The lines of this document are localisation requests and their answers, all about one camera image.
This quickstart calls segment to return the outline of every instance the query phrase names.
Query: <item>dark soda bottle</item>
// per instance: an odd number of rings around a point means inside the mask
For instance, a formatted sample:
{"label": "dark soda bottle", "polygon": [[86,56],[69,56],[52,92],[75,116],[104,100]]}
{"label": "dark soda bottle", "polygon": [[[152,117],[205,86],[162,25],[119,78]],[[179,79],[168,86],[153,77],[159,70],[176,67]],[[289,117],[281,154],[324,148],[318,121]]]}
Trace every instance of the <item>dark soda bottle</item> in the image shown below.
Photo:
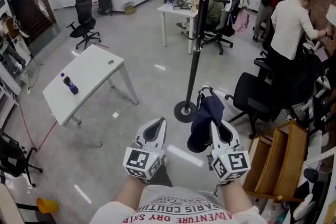
{"label": "dark soda bottle", "polygon": [[71,81],[71,79],[68,76],[65,76],[64,73],[61,73],[61,77],[63,78],[64,84],[68,86],[73,95],[77,94],[79,90],[77,86],[74,85],[74,83]]}

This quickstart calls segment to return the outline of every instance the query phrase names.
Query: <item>pink bag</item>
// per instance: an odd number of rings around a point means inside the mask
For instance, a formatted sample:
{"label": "pink bag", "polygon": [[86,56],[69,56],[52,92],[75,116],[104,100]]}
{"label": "pink bag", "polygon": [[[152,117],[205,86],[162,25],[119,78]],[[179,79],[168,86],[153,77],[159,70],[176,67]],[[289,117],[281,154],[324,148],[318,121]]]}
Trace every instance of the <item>pink bag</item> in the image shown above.
{"label": "pink bag", "polygon": [[237,15],[235,23],[232,25],[232,29],[235,32],[243,32],[248,26],[249,17],[248,11],[242,8]]}

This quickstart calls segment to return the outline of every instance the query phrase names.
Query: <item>yellow bucket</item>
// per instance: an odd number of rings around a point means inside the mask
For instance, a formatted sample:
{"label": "yellow bucket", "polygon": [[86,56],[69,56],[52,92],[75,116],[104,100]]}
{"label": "yellow bucket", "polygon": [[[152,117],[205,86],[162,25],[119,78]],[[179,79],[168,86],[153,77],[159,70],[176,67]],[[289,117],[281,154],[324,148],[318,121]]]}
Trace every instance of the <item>yellow bucket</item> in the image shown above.
{"label": "yellow bucket", "polygon": [[48,214],[58,211],[58,204],[55,201],[47,199],[36,199],[36,204],[41,213]]}

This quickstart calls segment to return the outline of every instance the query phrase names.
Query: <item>black suitcase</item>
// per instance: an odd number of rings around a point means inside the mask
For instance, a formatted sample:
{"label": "black suitcase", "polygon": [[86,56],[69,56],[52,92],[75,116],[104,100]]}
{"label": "black suitcase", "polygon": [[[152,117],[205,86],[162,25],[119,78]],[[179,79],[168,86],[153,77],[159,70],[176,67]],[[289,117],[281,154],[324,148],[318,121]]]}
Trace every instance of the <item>black suitcase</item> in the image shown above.
{"label": "black suitcase", "polygon": [[98,13],[102,15],[111,16],[112,14],[112,0],[98,0]]}

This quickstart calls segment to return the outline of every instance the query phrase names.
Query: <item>staircase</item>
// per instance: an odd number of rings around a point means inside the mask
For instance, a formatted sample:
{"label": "staircase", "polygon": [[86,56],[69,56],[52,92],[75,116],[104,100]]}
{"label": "staircase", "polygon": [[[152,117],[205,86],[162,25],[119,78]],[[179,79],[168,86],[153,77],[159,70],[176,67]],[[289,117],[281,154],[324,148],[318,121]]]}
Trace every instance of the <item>staircase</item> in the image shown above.
{"label": "staircase", "polygon": [[10,4],[23,30],[30,35],[30,42],[52,26],[52,22],[43,14],[34,0],[11,0]]}

